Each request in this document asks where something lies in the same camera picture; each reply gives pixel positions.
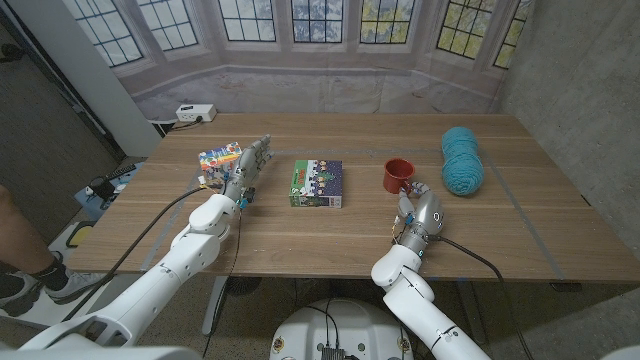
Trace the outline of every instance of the colorful toy box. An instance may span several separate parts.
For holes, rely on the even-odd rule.
[[[296,160],[289,190],[291,206],[342,207],[342,161]]]
[[[234,162],[240,157],[242,150],[237,142],[200,153],[200,166],[204,172],[207,185],[224,184],[225,173],[233,170]]]

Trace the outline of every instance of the teal yarn ball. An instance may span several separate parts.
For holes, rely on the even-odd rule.
[[[454,127],[442,135],[444,184],[456,195],[469,195],[478,190],[484,180],[484,168],[478,157],[478,141],[473,131]]]

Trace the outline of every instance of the wooden table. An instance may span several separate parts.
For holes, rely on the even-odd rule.
[[[466,126],[478,138],[485,180],[457,197],[440,171],[441,136]],[[516,118],[505,115],[219,114],[213,123],[169,134],[70,259],[76,270],[106,272],[170,201],[196,186],[198,153],[272,135],[276,156],[207,271],[217,275],[368,278],[390,248],[397,196],[382,187],[383,164],[403,157],[442,200],[446,236],[493,262],[511,281],[635,282],[640,262]],[[342,160],[343,208],[291,208],[296,159]],[[170,211],[120,272],[148,269],[166,254],[200,191]],[[426,249],[431,279],[494,279],[483,264],[444,243]]]

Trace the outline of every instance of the green game box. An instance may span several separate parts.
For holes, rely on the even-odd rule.
[[[342,161],[296,160],[289,190],[293,207],[342,207]]]

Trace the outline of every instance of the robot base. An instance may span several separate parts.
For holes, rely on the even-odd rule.
[[[310,306],[325,310],[327,301]],[[413,360],[407,331],[392,316],[377,307],[353,299],[331,299],[329,315],[338,327],[341,351],[331,351],[331,359]],[[336,331],[329,322],[329,345],[336,348]],[[324,359],[322,349],[327,344],[325,314],[304,307],[296,311],[276,330],[269,359]]]

